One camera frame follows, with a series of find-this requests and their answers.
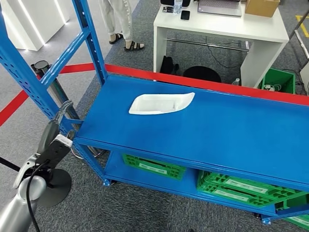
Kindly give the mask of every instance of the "white table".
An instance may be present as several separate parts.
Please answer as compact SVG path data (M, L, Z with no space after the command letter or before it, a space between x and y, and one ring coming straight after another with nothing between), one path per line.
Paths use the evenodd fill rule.
M245 14L242 17L197 12L197 2L191 1L188 21L180 15L164 13L161 5L154 22L154 72L159 72L166 55L169 30L252 42L240 68L243 86L257 87L279 54L289 42L278 9L272 18Z

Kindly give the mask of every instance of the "metal rail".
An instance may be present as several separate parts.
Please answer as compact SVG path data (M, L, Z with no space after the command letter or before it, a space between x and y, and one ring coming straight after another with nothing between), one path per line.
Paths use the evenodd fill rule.
M306 19L307 16L309 15L309 10L307 10L296 26L295 28L289 36L289 40L291 40L294 35L296 35L297 39L298 40L298 42L300 43L300 45L301 46L302 50L304 51L304 55L307 58L306 64L303 65L301 70L302 70L304 66L306 66L308 62L309 62L309 52L308 50L306 48L306 46L304 46L304 42L302 41L302 39L301 38L301 36L299 35L299 33L298 32L298 29L304 22L304 19Z
M241 52L249 52L249 49L246 49L246 48L228 47L228 46L216 45L213 43L212 44L211 43L201 43L201 42L187 41L187 40L177 40L177 39L172 39L172 38L167 38L167 40L171 41L171 42L182 43L182 44L194 44L194 45L201 45L201 46L208 46L208 47L219 47L219 48L236 50L236 51L241 51Z

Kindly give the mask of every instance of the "shelf foot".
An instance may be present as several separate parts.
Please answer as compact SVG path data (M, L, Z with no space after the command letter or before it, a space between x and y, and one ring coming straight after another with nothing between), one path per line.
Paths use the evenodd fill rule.
M111 180L109 180L109 179L104 179L103 180L103 185L104 186L110 186L111 184L112 184Z
M268 219L263 219L263 220L262 220L262 223L263 223L265 225L271 225L271 224L271 220L268 220Z

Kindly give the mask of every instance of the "laptop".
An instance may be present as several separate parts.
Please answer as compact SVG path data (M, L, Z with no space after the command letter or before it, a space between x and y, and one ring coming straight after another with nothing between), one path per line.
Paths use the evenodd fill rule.
M240 0L200 0L197 11L200 13L242 16Z

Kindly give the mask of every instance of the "foot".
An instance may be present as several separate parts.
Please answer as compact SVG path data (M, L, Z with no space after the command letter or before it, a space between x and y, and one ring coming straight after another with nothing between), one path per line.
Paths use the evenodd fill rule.
M137 51L137 50L142 50L145 47L145 44L143 43L136 43L134 41L129 41L126 42L126 47L124 50L126 51Z
M109 43L110 44L115 44L117 41L124 38L123 35L119 34L119 33L116 33L116 34L113 34L113 35L110 35L109 36Z

